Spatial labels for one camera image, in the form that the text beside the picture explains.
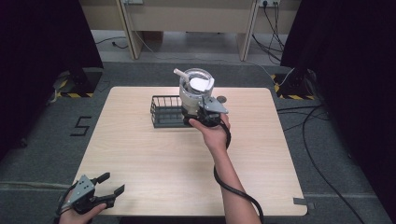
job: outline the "wooden table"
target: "wooden table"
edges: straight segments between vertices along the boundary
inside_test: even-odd
[[[115,87],[111,90],[76,175],[110,172],[97,196],[125,184],[115,216],[224,216],[213,160],[193,128],[154,129],[152,95],[178,95],[177,87]],[[303,198],[273,98],[264,88],[216,88],[227,97],[232,124],[228,149],[245,190],[265,216],[303,216]]]

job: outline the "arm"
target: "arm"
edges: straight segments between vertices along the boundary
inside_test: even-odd
[[[221,119],[230,129],[228,116],[221,114]],[[205,144],[212,154],[220,179],[227,185],[245,192],[238,175],[226,150],[226,133],[220,126],[208,128],[195,119],[190,119],[190,124],[198,129],[204,136]],[[221,188],[224,203],[224,213],[228,224],[257,223],[259,217],[251,202]]]

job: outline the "cable on floor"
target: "cable on floor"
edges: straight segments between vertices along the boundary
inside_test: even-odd
[[[312,158],[311,152],[309,150],[308,144],[306,143],[306,138],[305,138],[305,124],[308,121],[308,119],[312,116],[312,114],[319,108],[321,108],[322,105],[316,106],[314,109],[311,110],[311,112],[306,116],[304,122],[303,122],[303,142],[304,142],[304,148],[305,151],[309,157],[309,160],[311,160],[314,168],[317,170],[318,174],[322,177],[322,179],[329,185],[329,187],[338,195],[338,197],[343,200],[343,202],[346,204],[346,206],[349,207],[349,209],[352,211],[352,213],[355,215],[355,217],[362,223],[364,224],[364,221],[361,219],[359,214],[356,212],[356,210],[350,205],[350,203],[344,198],[344,196],[330,183],[330,181],[325,177],[325,175],[319,170],[317,164],[315,163],[314,159]]]

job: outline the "power outlet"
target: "power outlet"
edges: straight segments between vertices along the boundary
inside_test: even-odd
[[[260,0],[259,7],[264,7],[264,1],[267,1],[267,7],[275,7],[275,4],[279,6],[280,0]]]

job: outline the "person's right hand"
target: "person's right hand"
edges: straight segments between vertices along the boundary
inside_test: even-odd
[[[231,125],[228,120],[228,116],[220,114],[220,118],[227,128],[230,129]],[[212,153],[212,156],[216,156],[219,153],[226,151],[227,134],[220,125],[216,127],[206,127],[196,119],[190,119],[189,123],[192,127],[198,129],[202,133],[205,144]]]

